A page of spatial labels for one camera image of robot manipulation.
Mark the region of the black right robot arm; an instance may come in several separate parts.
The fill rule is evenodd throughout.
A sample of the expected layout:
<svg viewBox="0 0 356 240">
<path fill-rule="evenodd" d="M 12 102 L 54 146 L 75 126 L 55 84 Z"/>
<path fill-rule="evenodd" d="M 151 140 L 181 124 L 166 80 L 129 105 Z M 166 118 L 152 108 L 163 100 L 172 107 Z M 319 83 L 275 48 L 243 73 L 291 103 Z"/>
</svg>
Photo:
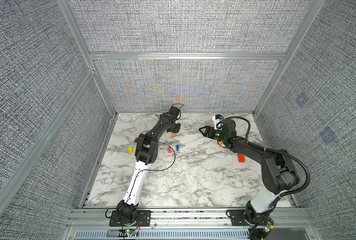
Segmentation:
<svg viewBox="0 0 356 240">
<path fill-rule="evenodd" d="M 263 186 L 258 194 L 246 204 L 245 219 L 251 224 L 259 224 L 274 209 L 282 198 L 280 195 L 290 191 L 300 180 L 290 157 L 258 148 L 246 138 L 239 137 L 236 123 L 232 119 L 216 119 L 214 126 L 199 128 L 206 138 L 223 142 L 230 151 L 248 157 L 261 165 Z"/>
</svg>

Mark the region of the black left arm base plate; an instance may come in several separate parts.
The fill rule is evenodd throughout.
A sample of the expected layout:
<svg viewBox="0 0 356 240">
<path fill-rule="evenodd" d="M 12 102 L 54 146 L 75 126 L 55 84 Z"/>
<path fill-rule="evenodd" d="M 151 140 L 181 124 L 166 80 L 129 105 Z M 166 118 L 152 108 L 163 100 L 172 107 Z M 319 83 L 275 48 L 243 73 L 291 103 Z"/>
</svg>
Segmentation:
<svg viewBox="0 0 356 240">
<path fill-rule="evenodd" d="M 119 211 L 112 211 L 110 216 L 110 227 L 149 227 L 152 211 L 137 210 L 135 213 L 125 214 Z"/>
</svg>

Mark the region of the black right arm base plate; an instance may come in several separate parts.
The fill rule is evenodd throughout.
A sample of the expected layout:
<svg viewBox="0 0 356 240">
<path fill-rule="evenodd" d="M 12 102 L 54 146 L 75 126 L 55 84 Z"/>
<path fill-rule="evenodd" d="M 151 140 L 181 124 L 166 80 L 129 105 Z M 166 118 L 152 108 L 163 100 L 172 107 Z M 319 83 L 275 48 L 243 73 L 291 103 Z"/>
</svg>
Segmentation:
<svg viewBox="0 0 356 240">
<path fill-rule="evenodd" d="M 245 210 L 227 210 L 226 215 L 230 218 L 231 224 L 234 227 L 253 226 L 245 217 Z"/>
</svg>

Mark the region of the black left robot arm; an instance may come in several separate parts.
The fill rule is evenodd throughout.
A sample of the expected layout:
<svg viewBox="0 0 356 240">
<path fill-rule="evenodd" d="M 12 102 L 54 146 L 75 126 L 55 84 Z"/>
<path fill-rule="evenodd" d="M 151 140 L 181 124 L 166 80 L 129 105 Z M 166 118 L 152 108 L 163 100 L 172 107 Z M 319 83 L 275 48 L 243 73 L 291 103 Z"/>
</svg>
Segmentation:
<svg viewBox="0 0 356 240">
<path fill-rule="evenodd" d="M 130 185 L 123 199 L 118 203 L 115 219 L 124 225 L 131 225 L 137 219 L 137 208 L 145 177 L 151 172 L 151 165 L 155 163 L 158 157 L 160 138 L 164 133 L 177 134 L 181 124 L 178 120 L 181 116 L 181 105 L 173 104 L 170 109 L 159 115 L 158 122 L 151 130 L 137 137 L 135 149 L 136 165 Z"/>
</svg>

